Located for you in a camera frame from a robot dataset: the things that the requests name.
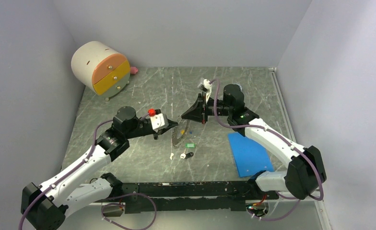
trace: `gray wall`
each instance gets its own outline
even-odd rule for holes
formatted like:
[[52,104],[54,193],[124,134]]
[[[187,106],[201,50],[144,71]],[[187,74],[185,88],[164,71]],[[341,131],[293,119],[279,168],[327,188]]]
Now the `gray wall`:
[[83,86],[75,42],[49,0],[0,0],[0,229],[16,229],[21,192],[59,172]]
[[278,80],[298,141],[323,154],[333,228],[376,229],[376,1],[312,1]]
[[277,66],[311,0],[54,0],[79,46],[135,66]]

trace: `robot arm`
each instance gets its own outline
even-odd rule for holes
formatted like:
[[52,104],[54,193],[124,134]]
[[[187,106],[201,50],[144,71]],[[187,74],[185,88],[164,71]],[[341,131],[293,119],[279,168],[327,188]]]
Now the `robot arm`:
[[[322,183],[326,181],[319,150],[314,146],[305,148],[268,126],[256,113],[245,107],[240,85],[226,85],[222,100],[206,98],[209,89],[205,87],[205,81],[199,88],[203,92],[198,94],[196,102],[181,116],[183,119],[205,124],[208,116],[227,116],[230,126],[223,126],[230,127],[242,136],[261,144],[286,167],[286,171],[260,171],[251,177],[249,182],[256,186],[256,190],[288,191],[298,199],[305,199],[318,187],[318,177]],[[317,174],[303,155],[313,164]]]
[[158,135],[178,125],[168,120],[160,110],[151,109],[149,115],[148,119],[138,119],[134,108],[120,108],[113,117],[112,126],[91,147],[94,151],[90,156],[89,149],[56,176],[39,186],[30,183],[23,189],[21,213],[27,210],[26,218],[36,229],[55,230],[66,217],[80,208],[111,194],[123,194],[122,182],[111,173],[102,175],[91,184],[79,186],[127,150],[129,138],[153,134],[154,139],[158,139]]

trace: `blue mat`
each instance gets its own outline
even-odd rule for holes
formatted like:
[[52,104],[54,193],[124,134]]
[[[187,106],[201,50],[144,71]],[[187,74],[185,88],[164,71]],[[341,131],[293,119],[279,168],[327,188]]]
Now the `blue mat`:
[[240,177],[253,176],[261,170],[274,171],[263,146],[239,133],[230,133],[227,137]]

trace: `red button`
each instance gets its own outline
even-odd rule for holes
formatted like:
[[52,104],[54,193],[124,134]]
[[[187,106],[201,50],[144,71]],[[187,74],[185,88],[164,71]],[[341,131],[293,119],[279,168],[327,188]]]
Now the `red button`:
[[154,115],[155,115],[155,110],[149,109],[149,116],[154,116]]

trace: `tabletop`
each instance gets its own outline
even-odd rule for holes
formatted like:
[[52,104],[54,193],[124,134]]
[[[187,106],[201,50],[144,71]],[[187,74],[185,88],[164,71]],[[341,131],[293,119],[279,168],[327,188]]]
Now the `tabletop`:
[[[106,102],[89,88],[85,88],[76,116],[73,132],[62,164],[67,167],[93,142],[93,131],[102,121],[110,120],[122,106],[132,106],[137,116],[148,109],[161,109],[168,119],[178,118],[195,102],[200,79],[220,79],[221,88],[230,83],[242,86],[246,106],[260,116],[269,126],[289,137],[278,92],[268,68],[241,67],[167,67],[139,68],[129,84],[115,97]],[[247,180],[239,177],[227,134],[233,130],[220,126],[213,117],[206,124],[190,122],[184,139],[179,145],[172,144],[173,132],[179,135],[185,122],[176,130],[159,136],[130,139],[130,148],[120,157],[97,171],[91,178],[111,172],[123,182],[191,182]],[[106,124],[98,135],[110,127]],[[195,143],[194,156],[181,159],[186,143]],[[284,170],[282,163],[268,153],[273,168]]]

